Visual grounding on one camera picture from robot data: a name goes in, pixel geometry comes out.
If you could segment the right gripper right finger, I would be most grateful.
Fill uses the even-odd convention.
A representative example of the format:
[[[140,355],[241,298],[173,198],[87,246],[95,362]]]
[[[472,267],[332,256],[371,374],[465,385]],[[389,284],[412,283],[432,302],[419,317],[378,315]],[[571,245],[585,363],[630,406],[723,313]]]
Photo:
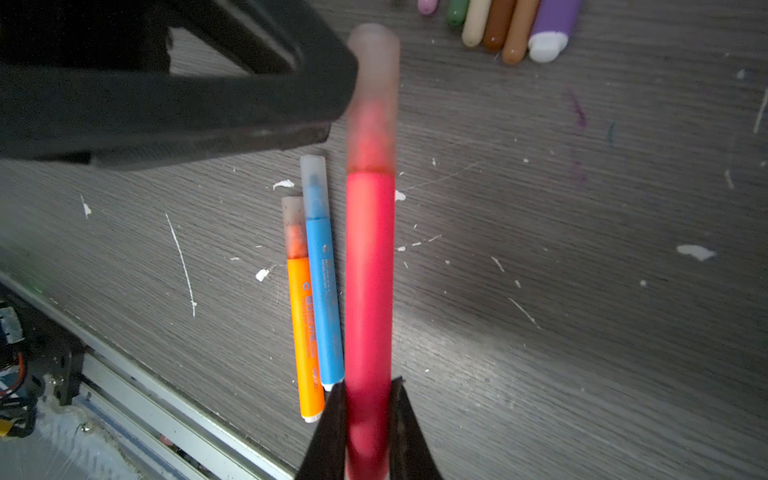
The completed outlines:
[[[402,377],[392,381],[388,420],[392,480],[442,480],[409,401]]]

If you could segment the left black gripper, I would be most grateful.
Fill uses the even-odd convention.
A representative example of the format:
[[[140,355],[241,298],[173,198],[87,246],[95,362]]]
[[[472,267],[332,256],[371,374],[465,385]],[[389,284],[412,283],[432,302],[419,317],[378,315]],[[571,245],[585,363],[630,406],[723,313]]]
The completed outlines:
[[[5,1],[1,155],[140,170],[321,143],[357,71],[303,1]]]

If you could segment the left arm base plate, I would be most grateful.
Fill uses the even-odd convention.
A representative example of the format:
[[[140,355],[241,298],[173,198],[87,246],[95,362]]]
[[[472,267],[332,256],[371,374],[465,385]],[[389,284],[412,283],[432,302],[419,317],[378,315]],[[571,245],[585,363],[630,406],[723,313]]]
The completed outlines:
[[[1,288],[1,437],[34,432],[44,407],[79,393],[85,345],[7,287]]]

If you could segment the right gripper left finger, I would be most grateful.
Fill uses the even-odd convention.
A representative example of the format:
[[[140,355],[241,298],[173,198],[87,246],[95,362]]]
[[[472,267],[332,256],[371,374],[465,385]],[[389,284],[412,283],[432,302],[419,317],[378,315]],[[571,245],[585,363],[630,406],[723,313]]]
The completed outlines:
[[[344,382],[331,389],[295,480],[344,480],[347,396]]]

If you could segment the brown marker pen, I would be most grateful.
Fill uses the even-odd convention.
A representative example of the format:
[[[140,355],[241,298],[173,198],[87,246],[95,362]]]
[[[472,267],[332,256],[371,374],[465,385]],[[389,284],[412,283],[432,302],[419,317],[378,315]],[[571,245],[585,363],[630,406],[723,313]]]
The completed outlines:
[[[487,52],[498,52],[502,49],[508,35],[516,3],[516,0],[491,1],[482,39],[483,48]]]

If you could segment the red pink marker pen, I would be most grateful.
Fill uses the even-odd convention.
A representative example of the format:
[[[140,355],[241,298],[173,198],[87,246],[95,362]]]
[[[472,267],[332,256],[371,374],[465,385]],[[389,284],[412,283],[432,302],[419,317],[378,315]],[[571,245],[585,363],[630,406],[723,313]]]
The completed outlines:
[[[347,111],[345,360],[347,473],[388,473],[400,41],[357,26],[348,46],[358,77]]]

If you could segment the cream beige marker pen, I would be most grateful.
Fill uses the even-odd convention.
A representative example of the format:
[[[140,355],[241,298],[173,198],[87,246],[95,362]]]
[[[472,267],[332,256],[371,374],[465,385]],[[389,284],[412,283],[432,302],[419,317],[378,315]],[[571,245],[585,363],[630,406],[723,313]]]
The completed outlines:
[[[477,47],[485,32],[491,0],[470,0],[463,24],[461,39],[468,48]]]

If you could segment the purple marker pen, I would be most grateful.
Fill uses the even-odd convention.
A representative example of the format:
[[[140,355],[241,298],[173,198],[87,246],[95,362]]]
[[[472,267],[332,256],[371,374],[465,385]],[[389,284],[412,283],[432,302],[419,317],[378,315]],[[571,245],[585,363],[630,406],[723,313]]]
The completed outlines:
[[[582,0],[542,0],[528,40],[528,56],[537,63],[554,61],[568,45]]]

